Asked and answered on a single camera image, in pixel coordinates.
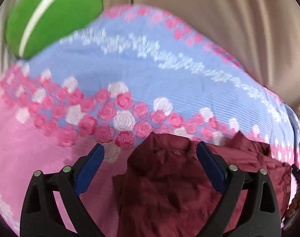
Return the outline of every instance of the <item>maroon garment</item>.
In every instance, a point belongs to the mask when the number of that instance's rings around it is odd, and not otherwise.
[[[126,174],[113,178],[118,237],[196,236],[221,197],[197,159],[197,144],[185,137],[151,133],[133,151]],[[283,215],[290,199],[291,167],[271,158],[269,145],[239,132],[227,143],[230,148],[207,146],[243,171],[265,168]],[[236,227],[246,194],[242,191],[226,231]]]

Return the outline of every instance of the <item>green oval object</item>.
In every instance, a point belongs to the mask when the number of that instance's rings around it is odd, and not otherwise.
[[[5,38],[15,55],[28,59],[84,28],[102,9],[102,0],[21,0],[7,20]]]

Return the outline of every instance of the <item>green pillow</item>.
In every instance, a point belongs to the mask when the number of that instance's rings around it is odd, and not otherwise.
[[[5,38],[15,55],[28,59],[85,27],[102,9],[102,0],[21,0],[7,20]]]

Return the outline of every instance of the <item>silver screw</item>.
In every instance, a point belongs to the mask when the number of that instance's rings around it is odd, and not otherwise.
[[[259,171],[261,172],[262,175],[266,175],[267,174],[267,171],[264,168],[261,168]]]
[[[71,171],[71,167],[70,166],[65,166],[63,169],[62,169],[63,172],[65,173],[69,173]]]
[[[37,170],[34,172],[34,176],[40,176],[41,175],[41,171],[40,170]]]
[[[236,165],[230,165],[229,166],[229,169],[231,170],[231,171],[237,171],[238,170],[238,167],[236,166]]]

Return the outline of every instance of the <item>dark red fabric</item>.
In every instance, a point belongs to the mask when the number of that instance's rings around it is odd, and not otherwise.
[[[197,159],[197,144],[185,137],[151,133],[133,151],[126,174],[113,178],[118,237],[196,236],[221,197]],[[271,158],[267,144],[250,141],[240,132],[227,146],[208,144],[214,154],[241,170],[267,169],[283,215],[290,199],[290,165]],[[226,231],[235,228],[245,198],[242,191]]]

